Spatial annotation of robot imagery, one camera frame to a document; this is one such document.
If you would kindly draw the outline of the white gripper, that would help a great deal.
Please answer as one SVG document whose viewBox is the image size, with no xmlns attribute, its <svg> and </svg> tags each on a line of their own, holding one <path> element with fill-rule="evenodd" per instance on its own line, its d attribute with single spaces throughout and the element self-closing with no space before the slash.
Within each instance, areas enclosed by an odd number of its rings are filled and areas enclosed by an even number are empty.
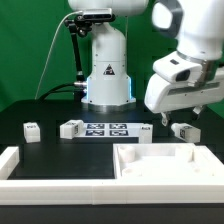
<svg viewBox="0 0 224 224">
<path fill-rule="evenodd" d="M 151 76 L 146 89 L 144 103 L 153 113 L 161 113 L 162 125 L 170 124 L 170 111 L 195 107 L 193 114 L 199 116 L 203 105 L 224 99 L 224 66 L 216 70 L 210 81 L 170 83 L 155 74 Z"/>
</svg>

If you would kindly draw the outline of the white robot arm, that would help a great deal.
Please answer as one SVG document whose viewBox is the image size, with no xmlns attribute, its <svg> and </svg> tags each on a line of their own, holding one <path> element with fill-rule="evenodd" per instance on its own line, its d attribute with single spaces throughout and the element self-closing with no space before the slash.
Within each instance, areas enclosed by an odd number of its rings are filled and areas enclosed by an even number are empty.
<svg viewBox="0 0 224 224">
<path fill-rule="evenodd" d="M 79 15 L 82 35 L 92 33 L 92 73 L 82 103 L 95 111 L 117 111 L 135 102 L 126 73 L 126 39 L 109 22 L 138 15 L 149 0 L 68 0 Z M 207 104 L 224 99 L 224 0 L 155 0 L 152 24 L 178 41 L 177 48 L 153 64 L 144 103 L 162 115 L 191 108 L 199 114 Z"/>
</svg>

